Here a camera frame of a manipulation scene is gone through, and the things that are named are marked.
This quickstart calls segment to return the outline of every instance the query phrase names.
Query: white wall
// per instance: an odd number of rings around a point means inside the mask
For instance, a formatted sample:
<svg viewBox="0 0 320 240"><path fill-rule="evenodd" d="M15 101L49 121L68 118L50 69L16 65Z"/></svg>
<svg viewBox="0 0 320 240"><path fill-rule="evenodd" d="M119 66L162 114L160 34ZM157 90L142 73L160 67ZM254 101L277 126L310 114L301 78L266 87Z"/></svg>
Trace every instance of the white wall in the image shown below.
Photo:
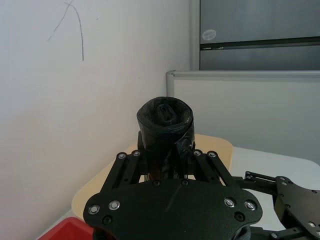
<svg viewBox="0 0 320 240"><path fill-rule="evenodd" d="M0 2L0 239L34 239L137 138L136 112L189 69L189 1Z"/></svg>
<svg viewBox="0 0 320 240"><path fill-rule="evenodd" d="M320 71L175 71L169 79L197 133L320 164Z"/></svg>

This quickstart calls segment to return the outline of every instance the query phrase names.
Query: wooden table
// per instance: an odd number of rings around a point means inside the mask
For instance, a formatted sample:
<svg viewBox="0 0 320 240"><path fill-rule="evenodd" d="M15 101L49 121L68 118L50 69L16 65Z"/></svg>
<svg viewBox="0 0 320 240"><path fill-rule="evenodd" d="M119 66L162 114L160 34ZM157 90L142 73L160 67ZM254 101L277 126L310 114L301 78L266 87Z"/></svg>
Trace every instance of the wooden table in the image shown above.
<svg viewBox="0 0 320 240"><path fill-rule="evenodd" d="M202 150L204 153L208 151L215 151L218 153L220 159L224 163L227 169L231 168L231 159L233 153L233 146L227 140L222 138L195 135L195 148ZM130 146L126 153L131 153L137 149L137 143ZM111 167L114 164L114 160L110 162L101 172L99 172L94 178L92 178L87 184L85 184L73 197L71 208L73 213L80 219L83 219L83 212L88 199L100 192L102 185L104 184Z"/></svg>

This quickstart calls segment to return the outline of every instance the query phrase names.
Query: pencil scribble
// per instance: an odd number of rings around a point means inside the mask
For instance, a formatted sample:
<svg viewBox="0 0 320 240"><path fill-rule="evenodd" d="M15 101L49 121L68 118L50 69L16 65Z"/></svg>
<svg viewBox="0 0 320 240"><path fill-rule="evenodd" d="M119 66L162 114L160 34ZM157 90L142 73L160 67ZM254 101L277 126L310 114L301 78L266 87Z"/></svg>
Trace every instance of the pencil scribble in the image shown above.
<svg viewBox="0 0 320 240"><path fill-rule="evenodd" d="M73 5L71 4L72 1L71 1L70 3L67 3L67 2L64 2L64 3L67 4L68 7L71 6L71 7L75 10L75 13L76 13L76 15L77 15L77 17L78 17L79 26L80 26L80 33L81 33L82 61L84 61L84 60L85 60L85 55L84 55L84 35L83 35L83 32L82 32L82 25L81 25L81 19L80 19L79 13L78 13L77 9L75 8L75 6L73 6Z"/></svg>
<svg viewBox="0 0 320 240"><path fill-rule="evenodd" d="M69 9L69 7L70 7L70 5L72 4L73 1L74 1L74 0L71 0L71 2L68 3L68 6L65 8L64 14L63 14L62 18L60 19L58 25L55 27L55 29L54 29L53 32L51 33L50 37L48 38L48 40L47 40L48 42L49 42L50 39L54 36L56 30L58 29L58 27L60 26L60 24L62 23L62 21L65 19L65 16L66 16L66 14L67 14L67 12L68 12L68 9Z"/></svg>

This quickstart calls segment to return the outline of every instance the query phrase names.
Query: metal bolt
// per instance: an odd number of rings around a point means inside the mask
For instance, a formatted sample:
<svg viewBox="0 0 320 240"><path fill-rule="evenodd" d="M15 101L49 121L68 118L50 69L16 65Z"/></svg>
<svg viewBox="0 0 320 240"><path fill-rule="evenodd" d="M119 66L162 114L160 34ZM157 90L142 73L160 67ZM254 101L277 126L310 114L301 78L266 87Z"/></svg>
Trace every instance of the metal bolt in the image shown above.
<svg viewBox="0 0 320 240"><path fill-rule="evenodd" d="M183 179L183 180L181 181L181 185L182 185L182 186L188 186L188 185L189 185L189 181L188 181L187 179Z"/></svg>
<svg viewBox="0 0 320 240"><path fill-rule="evenodd" d="M121 153L121 154L119 154L119 156L118 156L120 159L124 159L125 157L126 157L126 155L125 154L123 154L123 153Z"/></svg>
<svg viewBox="0 0 320 240"><path fill-rule="evenodd" d="M89 214L94 215L99 212L100 206L98 205L92 205L89 207Z"/></svg>
<svg viewBox="0 0 320 240"><path fill-rule="evenodd" d="M315 228L315 227L316 227L316 225L315 225L312 221L308 222L308 225L309 225L310 227L312 227L312 228Z"/></svg>
<svg viewBox="0 0 320 240"><path fill-rule="evenodd" d="M113 200L109 203L109 209L114 211L120 207L120 202L118 200Z"/></svg>
<svg viewBox="0 0 320 240"><path fill-rule="evenodd" d="M208 155L209 155L209 157L210 157L210 158L215 158L215 157L217 156L217 155L216 155L216 154L214 154L213 152L209 152L209 154L208 154Z"/></svg>
<svg viewBox="0 0 320 240"><path fill-rule="evenodd" d="M256 206L252 202L246 201L244 205L251 211L256 210Z"/></svg>
<svg viewBox="0 0 320 240"><path fill-rule="evenodd" d="M154 180L152 185L155 186L155 187L159 187L160 186L160 181Z"/></svg>
<svg viewBox="0 0 320 240"><path fill-rule="evenodd" d="M242 212L235 212L234 213L234 218L235 220L237 220L238 222L243 222L246 218L245 218L245 215L242 214Z"/></svg>
<svg viewBox="0 0 320 240"><path fill-rule="evenodd" d="M276 239L276 238L278 237L278 235L273 232L273 233L271 233L271 237L273 237L274 239Z"/></svg>
<svg viewBox="0 0 320 240"><path fill-rule="evenodd" d="M234 207L235 207L234 201L232 201L230 198L226 198L226 199L224 200L224 204L225 204L226 206L228 206L229 208L234 208Z"/></svg>
<svg viewBox="0 0 320 240"><path fill-rule="evenodd" d="M103 219L102 219L102 223L104 225L109 225L112 223L112 216L105 216Z"/></svg>

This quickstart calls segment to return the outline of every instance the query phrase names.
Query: black tape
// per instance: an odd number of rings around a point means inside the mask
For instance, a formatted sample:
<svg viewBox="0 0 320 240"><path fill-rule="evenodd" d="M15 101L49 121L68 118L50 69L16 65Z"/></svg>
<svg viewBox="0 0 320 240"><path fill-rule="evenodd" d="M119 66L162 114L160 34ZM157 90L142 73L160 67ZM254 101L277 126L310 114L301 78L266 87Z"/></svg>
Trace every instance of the black tape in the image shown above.
<svg viewBox="0 0 320 240"><path fill-rule="evenodd" d="M151 178L183 178L195 142L192 109L177 98L156 97L136 117Z"/></svg>

